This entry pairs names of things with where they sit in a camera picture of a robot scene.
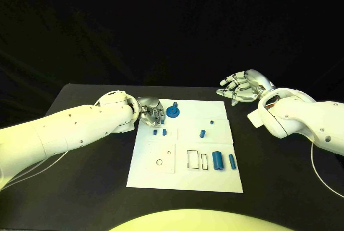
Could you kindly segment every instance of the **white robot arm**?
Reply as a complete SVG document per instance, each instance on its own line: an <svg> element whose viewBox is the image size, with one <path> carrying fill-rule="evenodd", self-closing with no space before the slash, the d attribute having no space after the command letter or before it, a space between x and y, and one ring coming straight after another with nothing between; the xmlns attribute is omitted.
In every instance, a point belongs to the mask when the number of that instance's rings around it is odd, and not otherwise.
<svg viewBox="0 0 344 231"><path fill-rule="evenodd" d="M156 98L135 99L123 91L107 93L96 105L67 109L0 130L0 190L41 160L135 129L138 118L152 127L165 119Z"/></svg>
<svg viewBox="0 0 344 231"><path fill-rule="evenodd" d="M279 88L256 70L234 73L220 83L230 85L217 93L232 98L232 105L261 99L248 115L255 127L266 126L284 138L300 133L323 149L344 155L344 104L317 102L304 92Z"/></svg>

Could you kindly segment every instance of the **white paper sheet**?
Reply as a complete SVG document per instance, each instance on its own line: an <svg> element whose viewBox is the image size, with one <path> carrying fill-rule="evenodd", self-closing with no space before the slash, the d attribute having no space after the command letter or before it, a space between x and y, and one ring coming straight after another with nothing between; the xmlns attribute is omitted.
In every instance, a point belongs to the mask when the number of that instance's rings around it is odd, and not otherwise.
<svg viewBox="0 0 344 231"><path fill-rule="evenodd" d="M167 117L158 128L139 124L128 187L243 193L239 166L236 170L230 166L229 155L236 157L236 153L224 102L161 100L165 109L174 102L181 110L177 118ZM188 168L188 150L197 150L198 169ZM214 151L223 154L221 171L214 170ZM203 156L207 156L208 169L203 166Z"/></svg>

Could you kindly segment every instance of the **black table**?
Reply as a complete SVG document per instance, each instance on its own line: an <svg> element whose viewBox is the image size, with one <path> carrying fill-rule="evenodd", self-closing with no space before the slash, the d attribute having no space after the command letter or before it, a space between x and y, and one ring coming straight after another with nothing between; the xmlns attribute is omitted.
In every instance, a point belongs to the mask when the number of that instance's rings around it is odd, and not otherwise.
<svg viewBox="0 0 344 231"><path fill-rule="evenodd" d="M258 217L295 230L344 229L344 199L314 174L311 142L298 134L279 139L265 126L253 127L248 114L258 103L232 107L214 88L70 84L47 115L94 104L113 90L135 97L226 102L245 193L126 188L135 130L110 134L70 151L47 172L0 193L2 228L99 231L158 211L210 209ZM315 164L333 188L344 193L344 172L333 153L315 148Z"/></svg>

